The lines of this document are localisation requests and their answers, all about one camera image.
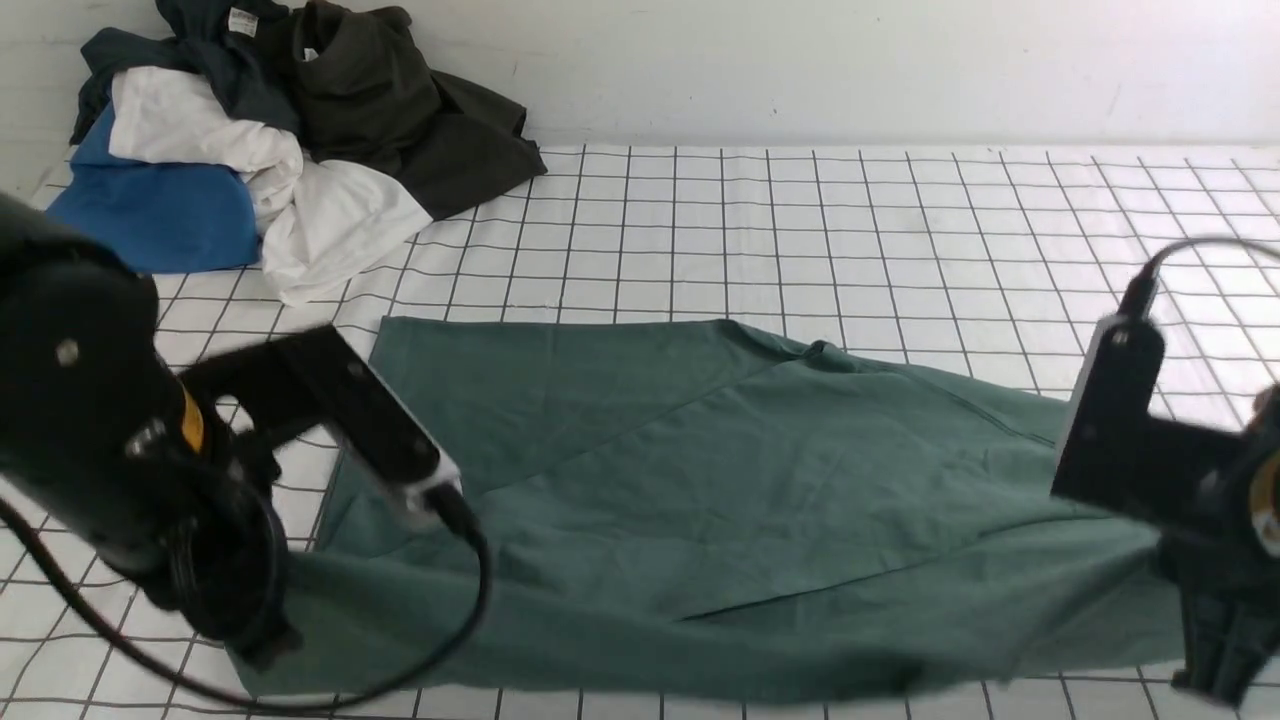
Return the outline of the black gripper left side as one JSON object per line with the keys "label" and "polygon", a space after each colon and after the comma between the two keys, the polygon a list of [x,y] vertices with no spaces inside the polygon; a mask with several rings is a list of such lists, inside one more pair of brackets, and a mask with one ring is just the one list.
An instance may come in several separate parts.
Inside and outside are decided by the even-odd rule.
{"label": "black gripper left side", "polygon": [[148,538],[160,565],[147,597],[178,612],[253,670],[301,644],[285,615],[288,544],[269,491],[250,474],[233,429],[196,400],[142,425],[125,445],[143,487],[160,493]]}

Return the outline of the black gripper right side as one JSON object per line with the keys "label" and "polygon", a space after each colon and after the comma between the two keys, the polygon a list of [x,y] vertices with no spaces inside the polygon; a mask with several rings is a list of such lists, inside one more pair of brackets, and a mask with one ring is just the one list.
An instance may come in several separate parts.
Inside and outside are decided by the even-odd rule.
{"label": "black gripper right side", "polygon": [[1178,584],[1185,651],[1175,689],[1240,706],[1277,655],[1277,387],[1256,396],[1242,450],[1198,486],[1211,532],[1165,539]]}

